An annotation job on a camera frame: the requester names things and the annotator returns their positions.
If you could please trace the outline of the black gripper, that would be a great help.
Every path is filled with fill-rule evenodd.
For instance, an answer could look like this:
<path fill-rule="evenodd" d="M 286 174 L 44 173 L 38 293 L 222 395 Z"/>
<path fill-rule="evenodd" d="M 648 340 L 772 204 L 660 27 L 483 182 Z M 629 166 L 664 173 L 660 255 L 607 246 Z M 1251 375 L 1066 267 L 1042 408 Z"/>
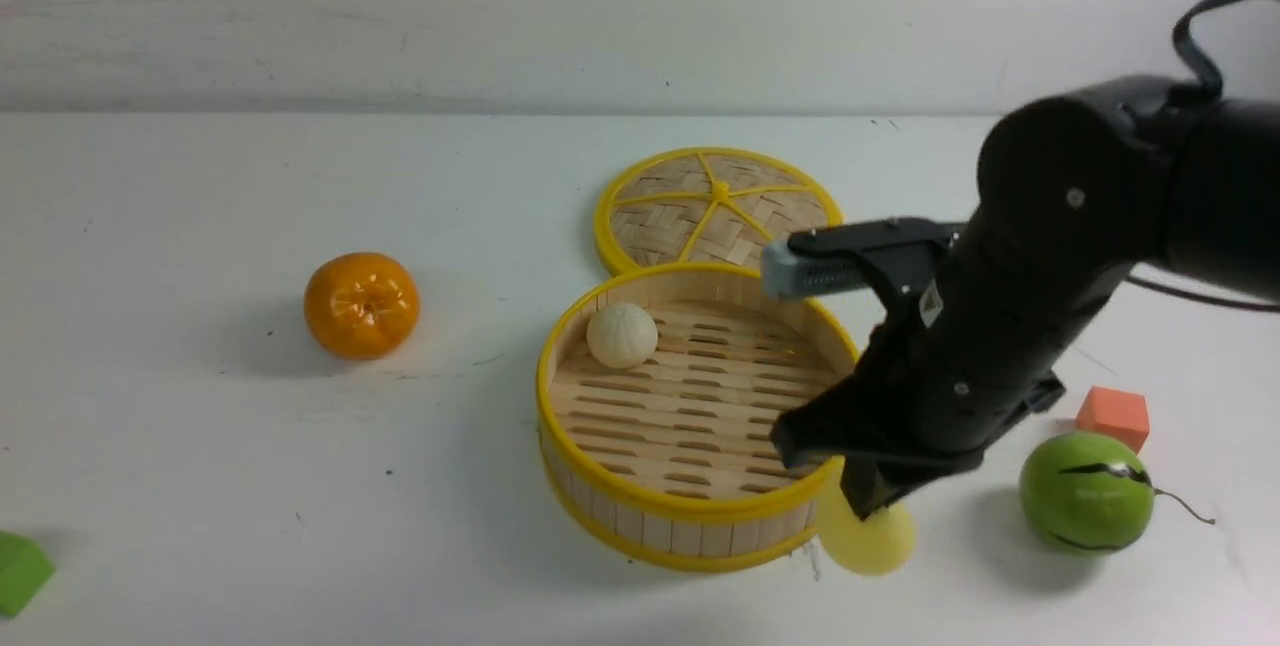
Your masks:
<path fill-rule="evenodd" d="M 1068 304 L 1012 235 L 983 217 L 909 217 L 799 232 L 790 246 L 854 258 L 884 304 L 852 374 L 778 414 L 769 432 L 785 469 L 867 459 L 844 462 L 840 476 L 859 521 L 916 487 L 877 464 L 970 469 L 1036 409 L 1038 382 L 1068 344 Z"/>

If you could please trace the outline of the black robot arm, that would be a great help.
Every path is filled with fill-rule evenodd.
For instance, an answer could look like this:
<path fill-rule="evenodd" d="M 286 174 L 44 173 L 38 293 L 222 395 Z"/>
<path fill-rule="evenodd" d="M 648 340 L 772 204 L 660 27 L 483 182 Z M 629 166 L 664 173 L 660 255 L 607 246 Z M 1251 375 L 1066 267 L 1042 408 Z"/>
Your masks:
<path fill-rule="evenodd" d="M 771 429 L 788 469 L 842 455 L 858 517 L 1051 408 L 1053 365 L 1138 264 L 1277 301 L 1277 104 L 1161 77 L 1051 96 L 989 130 L 977 185 L 966 223 L 818 228 L 762 258 L 772 298 L 884 304 L 852 374 Z"/>

